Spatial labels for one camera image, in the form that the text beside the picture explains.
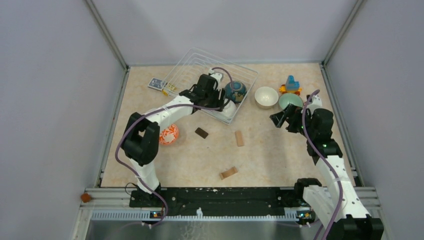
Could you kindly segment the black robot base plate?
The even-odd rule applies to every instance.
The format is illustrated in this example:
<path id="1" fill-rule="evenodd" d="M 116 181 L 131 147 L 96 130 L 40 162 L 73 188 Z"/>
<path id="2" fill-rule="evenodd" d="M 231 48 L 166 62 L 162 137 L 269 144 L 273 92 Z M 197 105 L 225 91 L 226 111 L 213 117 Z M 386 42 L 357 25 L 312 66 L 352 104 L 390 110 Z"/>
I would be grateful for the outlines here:
<path id="1" fill-rule="evenodd" d="M 158 196 L 133 190 L 131 208 L 168 207 L 168 216 L 207 217 L 284 216 L 290 208 L 308 207 L 292 188 L 285 187 L 160 187 Z"/>

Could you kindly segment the beige ceramic bowl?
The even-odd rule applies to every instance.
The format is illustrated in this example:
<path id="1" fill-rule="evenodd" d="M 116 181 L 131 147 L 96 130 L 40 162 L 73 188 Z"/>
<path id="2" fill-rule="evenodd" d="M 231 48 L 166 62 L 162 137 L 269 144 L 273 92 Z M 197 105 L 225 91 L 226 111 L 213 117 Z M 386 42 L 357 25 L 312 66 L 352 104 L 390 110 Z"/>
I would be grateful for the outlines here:
<path id="1" fill-rule="evenodd" d="M 260 109 L 270 109 L 277 104 L 279 95 L 275 89 L 269 86 L 262 86 L 255 91 L 254 99 Z"/>

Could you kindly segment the white ceramic bowl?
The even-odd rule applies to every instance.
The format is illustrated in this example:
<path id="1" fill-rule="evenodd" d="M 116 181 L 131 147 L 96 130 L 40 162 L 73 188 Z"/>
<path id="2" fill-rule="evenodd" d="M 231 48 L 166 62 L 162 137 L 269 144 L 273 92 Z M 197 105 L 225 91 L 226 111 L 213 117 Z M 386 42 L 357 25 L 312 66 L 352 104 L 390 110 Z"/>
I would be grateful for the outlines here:
<path id="1" fill-rule="evenodd" d="M 229 121 L 234 116 L 236 110 L 236 104 L 232 100 L 229 100 L 228 104 L 223 108 L 220 114 L 222 115 L 224 120 Z"/>

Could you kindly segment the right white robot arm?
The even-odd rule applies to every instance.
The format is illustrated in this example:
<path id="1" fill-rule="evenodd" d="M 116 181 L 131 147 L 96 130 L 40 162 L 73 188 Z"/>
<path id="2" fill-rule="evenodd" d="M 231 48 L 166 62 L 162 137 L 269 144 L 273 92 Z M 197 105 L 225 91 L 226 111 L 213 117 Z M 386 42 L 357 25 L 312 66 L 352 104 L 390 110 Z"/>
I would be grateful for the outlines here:
<path id="1" fill-rule="evenodd" d="M 323 240 L 380 240 L 384 224 L 374 218 L 362 204 L 347 173 L 338 143 L 333 139 L 334 115 L 330 110 L 289 104 L 270 115 L 275 127 L 287 123 L 286 130 L 306 138 L 306 149 L 321 173 L 325 187 L 317 184 L 302 186 L 293 192 L 299 206 L 308 204 L 324 229 Z"/>

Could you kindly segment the dark teal patterned bowl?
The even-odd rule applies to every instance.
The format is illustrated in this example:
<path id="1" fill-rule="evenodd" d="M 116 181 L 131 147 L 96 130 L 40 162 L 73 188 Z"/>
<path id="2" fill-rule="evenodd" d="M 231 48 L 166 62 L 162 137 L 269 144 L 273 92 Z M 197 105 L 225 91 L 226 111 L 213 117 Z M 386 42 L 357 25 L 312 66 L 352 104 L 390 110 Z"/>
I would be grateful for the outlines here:
<path id="1" fill-rule="evenodd" d="M 230 99 L 235 104 L 239 104 L 247 94 L 247 87 L 241 81 L 235 80 L 226 84 L 225 91 L 227 99 Z"/>

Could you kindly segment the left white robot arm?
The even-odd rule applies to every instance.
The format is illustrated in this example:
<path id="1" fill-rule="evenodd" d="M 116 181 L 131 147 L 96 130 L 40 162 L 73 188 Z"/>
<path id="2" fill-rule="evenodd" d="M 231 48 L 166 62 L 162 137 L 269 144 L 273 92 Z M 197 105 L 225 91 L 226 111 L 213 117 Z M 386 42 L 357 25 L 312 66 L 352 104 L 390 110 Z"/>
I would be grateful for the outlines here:
<path id="1" fill-rule="evenodd" d="M 198 110 L 221 112 L 226 104 L 226 90 L 220 88 L 223 75 L 210 71 L 201 74 L 197 83 L 181 91 L 167 104 L 144 114 L 133 113 L 128 119 L 125 132 L 117 150 L 123 150 L 129 159 L 128 168 L 135 174 L 142 190 L 141 200 L 149 207 L 160 202 L 156 189 L 160 182 L 156 175 L 154 159 L 159 151 L 160 134 L 181 118 Z"/>

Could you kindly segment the light green ceramic bowl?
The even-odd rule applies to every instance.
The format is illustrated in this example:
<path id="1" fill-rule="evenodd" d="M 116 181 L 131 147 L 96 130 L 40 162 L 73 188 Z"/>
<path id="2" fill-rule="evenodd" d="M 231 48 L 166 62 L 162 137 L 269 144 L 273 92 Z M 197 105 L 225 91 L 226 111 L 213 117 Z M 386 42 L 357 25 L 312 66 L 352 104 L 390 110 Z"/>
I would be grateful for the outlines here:
<path id="1" fill-rule="evenodd" d="M 278 105 L 280 106 L 280 108 L 284 110 L 289 104 L 302 108 L 304 105 L 304 102 L 300 96 L 294 93 L 282 94 L 278 99 Z"/>

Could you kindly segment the orange patterned white bowl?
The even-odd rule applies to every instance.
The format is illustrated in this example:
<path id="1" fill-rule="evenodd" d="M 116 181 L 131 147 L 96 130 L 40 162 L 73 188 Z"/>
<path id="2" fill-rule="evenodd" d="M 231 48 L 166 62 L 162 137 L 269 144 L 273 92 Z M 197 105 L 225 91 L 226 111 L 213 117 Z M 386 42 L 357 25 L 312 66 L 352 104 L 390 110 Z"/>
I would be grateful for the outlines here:
<path id="1" fill-rule="evenodd" d="M 179 128 L 173 123 L 165 128 L 159 135 L 159 143 L 161 145 L 171 145 L 178 139 L 180 135 Z"/>

